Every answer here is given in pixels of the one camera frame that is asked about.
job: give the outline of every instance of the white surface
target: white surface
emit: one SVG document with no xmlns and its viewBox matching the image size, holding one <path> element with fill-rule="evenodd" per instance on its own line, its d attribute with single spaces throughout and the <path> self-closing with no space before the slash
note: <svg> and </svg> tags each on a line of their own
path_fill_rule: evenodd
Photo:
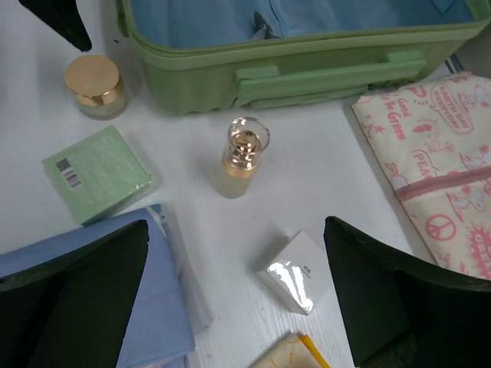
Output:
<svg viewBox="0 0 491 368">
<path fill-rule="evenodd" d="M 0 252 L 76 226 L 41 160 L 112 123 L 161 178 L 133 208 L 168 204 L 171 229 L 186 244 L 216 316 L 196 338 L 202 368 L 245 368 L 290 330 L 311 335 L 333 368 L 351 368 L 328 271 L 328 292 L 303 317 L 277 302 L 252 266 L 300 229 L 321 245 L 328 215 L 428 258 L 354 121 L 354 99 L 169 116 L 150 99 L 137 57 L 117 33 L 113 4 L 78 2 L 93 53 L 120 65 L 132 97 L 122 116 L 100 123 L 80 113 L 64 88 L 64 69 L 81 53 L 15 0 L 0 2 Z M 242 115 L 264 121 L 272 141 L 249 193 L 230 200 L 213 180 L 227 126 Z"/>
</svg>

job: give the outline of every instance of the frosted glass bottle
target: frosted glass bottle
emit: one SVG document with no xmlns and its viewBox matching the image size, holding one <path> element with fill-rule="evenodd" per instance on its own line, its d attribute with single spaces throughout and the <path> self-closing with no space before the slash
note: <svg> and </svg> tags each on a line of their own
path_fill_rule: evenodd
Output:
<svg viewBox="0 0 491 368">
<path fill-rule="evenodd" d="M 243 196 L 269 145 L 269 130 L 254 117 L 240 117 L 230 125 L 222 155 L 218 190 L 226 198 Z"/>
</svg>

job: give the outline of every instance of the suitcase handle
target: suitcase handle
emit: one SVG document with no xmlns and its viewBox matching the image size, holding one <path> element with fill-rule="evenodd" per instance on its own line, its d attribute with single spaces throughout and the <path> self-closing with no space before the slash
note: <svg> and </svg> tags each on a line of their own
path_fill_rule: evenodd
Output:
<svg viewBox="0 0 491 368">
<path fill-rule="evenodd" d="M 426 64 L 419 51 L 402 51 L 388 54 L 381 63 L 293 74 L 281 75 L 276 65 L 242 69 L 236 72 L 239 90 L 234 106 L 270 107 L 346 97 L 372 84 L 413 79 Z"/>
</svg>

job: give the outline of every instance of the peace sign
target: peace sign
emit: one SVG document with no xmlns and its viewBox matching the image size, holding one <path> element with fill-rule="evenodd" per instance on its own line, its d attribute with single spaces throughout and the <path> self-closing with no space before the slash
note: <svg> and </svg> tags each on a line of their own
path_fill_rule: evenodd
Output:
<svg viewBox="0 0 491 368">
<path fill-rule="evenodd" d="M 447 242 L 457 233 L 455 222 L 447 215 L 433 215 L 427 220 L 427 234 L 439 242 Z"/>
</svg>

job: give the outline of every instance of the blue fabric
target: blue fabric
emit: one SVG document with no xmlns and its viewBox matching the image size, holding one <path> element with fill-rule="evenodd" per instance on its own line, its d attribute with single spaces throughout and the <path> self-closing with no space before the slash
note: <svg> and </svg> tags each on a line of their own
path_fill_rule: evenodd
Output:
<svg viewBox="0 0 491 368">
<path fill-rule="evenodd" d="M 138 31 L 171 48 L 250 41 L 258 12 L 279 37 L 473 21 L 466 0 L 131 0 Z"/>
<path fill-rule="evenodd" d="M 194 339 L 176 265 L 170 244 L 150 211 L 128 212 L 0 255 L 0 277 L 73 251 L 135 220 L 146 220 L 150 235 L 147 263 L 117 367 L 158 363 L 187 355 L 194 350 Z"/>
</svg>

